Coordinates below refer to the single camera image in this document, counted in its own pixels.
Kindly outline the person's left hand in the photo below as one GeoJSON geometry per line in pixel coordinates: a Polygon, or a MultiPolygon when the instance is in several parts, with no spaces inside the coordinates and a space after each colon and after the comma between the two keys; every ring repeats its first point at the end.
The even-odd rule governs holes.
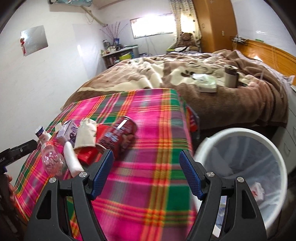
{"type": "Polygon", "coordinates": [[[9,194],[10,194],[10,202],[12,203],[13,206],[15,206],[16,205],[16,196],[14,193],[14,187],[11,184],[13,178],[12,178],[12,176],[7,175],[7,174],[5,174],[5,176],[7,177],[8,182],[9,182],[8,189],[9,189],[9,194]]]}

